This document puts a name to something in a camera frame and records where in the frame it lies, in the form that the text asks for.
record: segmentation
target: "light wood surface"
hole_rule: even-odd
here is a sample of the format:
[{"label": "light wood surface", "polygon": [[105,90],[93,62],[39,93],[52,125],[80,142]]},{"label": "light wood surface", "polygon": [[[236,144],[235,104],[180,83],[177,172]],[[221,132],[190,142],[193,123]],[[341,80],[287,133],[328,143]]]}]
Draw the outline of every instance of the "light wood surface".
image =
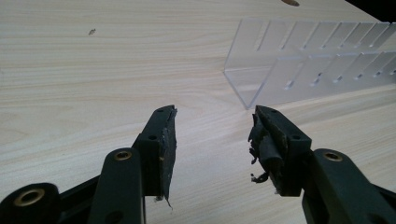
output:
[{"label": "light wood surface", "polygon": [[[176,105],[174,209],[147,198],[148,223],[305,223],[301,198],[250,182],[262,172],[248,153],[254,111],[222,74],[244,17],[375,21],[343,0],[298,2],[0,1],[0,200],[30,183],[65,191],[98,175],[154,109]],[[384,46],[395,47],[394,37]],[[313,148],[346,153],[396,191],[394,84],[274,108]]]}]

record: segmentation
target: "transparent acrylic holder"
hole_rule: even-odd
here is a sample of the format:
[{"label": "transparent acrylic holder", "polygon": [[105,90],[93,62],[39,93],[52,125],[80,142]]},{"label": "transparent acrylic holder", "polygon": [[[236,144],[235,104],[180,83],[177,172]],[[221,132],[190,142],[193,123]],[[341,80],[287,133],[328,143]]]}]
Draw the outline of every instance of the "transparent acrylic holder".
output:
[{"label": "transparent acrylic holder", "polygon": [[224,75],[246,108],[396,81],[395,23],[241,20]]}]

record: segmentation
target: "wood grain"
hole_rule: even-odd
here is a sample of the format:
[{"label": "wood grain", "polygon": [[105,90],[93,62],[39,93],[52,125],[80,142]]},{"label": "wood grain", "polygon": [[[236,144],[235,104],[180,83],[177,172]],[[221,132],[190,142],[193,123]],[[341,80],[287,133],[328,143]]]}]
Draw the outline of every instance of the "wood grain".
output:
[{"label": "wood grain", "polygon": [[[130,146],[154,109],[173,104],[174,210],[147,198],[148,223],[305,223],[301,198],[250,183],[261,172],[248,154],[253,111],[222,74],[243,17],[375,21],[343,0],[299,3],[2,1],[0,199],[30,183],[65,191],[98,175],[108,152]],[[275,108],[314,148],[346,153],[396,191],[395,85]]]}]

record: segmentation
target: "screw hole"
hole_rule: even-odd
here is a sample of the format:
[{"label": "screw hole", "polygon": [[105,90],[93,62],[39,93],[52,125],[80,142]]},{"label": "screw hole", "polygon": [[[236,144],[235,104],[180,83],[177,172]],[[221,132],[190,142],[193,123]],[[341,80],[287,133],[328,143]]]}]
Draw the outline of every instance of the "screw hole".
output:
[{"label": "screw hole", "polygon": [[106,224],[117,224],[120,223],[120,221],[123,218],[123,213],[121,211],[114,211],[105,217],[105,223]]},{"label": "screw hole", "polygon": [[363,74],[359,74],[358,76],[355,77],[356,80],[360,79],[361,77],[363,77]]},{"label": "screw hole", "polygon": [[22,192],[17,199],[15,199],[14,204],[18,207],[24,207],[33,203],[40,201],[44,196],[45,191],[43,189],[29,189]]},{"label": "screw hole", "polygon": [[321,77],[322,73],[319,73],[317,78],[315,78],[315,80],[311,83],[311,86],[314,87],[316,85],[318,85],[319,81],[320,81],[320,77]]},{"label": "screw hole", "polygon": [[337,82],[339,82],[339,81],[341,81],[341,79],[343,79],[343,76],[339,76],[336,80],[334,80],[333,82],[334,83],[337,83]]},{"label": "screw hole", "polygon": [[129,151],[121,151],[118,152],[114,158],[116,159],[116,161],[125,161],[128,160],[129,158],[132,157],[132,153]]},{"label": "screw hole", "polygon": [[293,80],[290,80],[290,81],[286,84],[285,90],[286,90],[286,91],[287,91],[287,90],[290,90],[291,87],[293,86],[293,84],[294,84],[294,81],[293,81]]},{"label": "screw hole", "polygon": [[336,153],[333,152],[325,152],[323,156],[329,161],[342,161],[343,158]]},{"label": "screw hole", "polygon": [[381,72],[376,72],[374,75],[373,75],[373,77],[379,77],[379,75],[381,75]]}]

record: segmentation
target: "brass ring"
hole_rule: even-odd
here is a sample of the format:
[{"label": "brass ring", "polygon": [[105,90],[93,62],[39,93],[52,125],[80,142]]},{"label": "brass ring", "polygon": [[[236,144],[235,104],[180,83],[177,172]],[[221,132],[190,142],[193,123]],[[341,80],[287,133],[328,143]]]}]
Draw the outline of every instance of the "brass ring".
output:
[{"label": "brass ring", "polygon": [[121,151],[116,153],[116,155],[114,156],[114,159],[116,161],[125,161],[128,160],[129,158],[132,157],[132,153],[129,151]]},{"label": "brass ring", "polygon": [[323,156],[329,161],[342,161],[343,158],[334,152],[324,152]]},{"label": "brass ring", "polygon": [[14,204],[18,207],[24,207],[38,202],[45,194],[43,189],[29,189],[24,191],[15,199]]}]

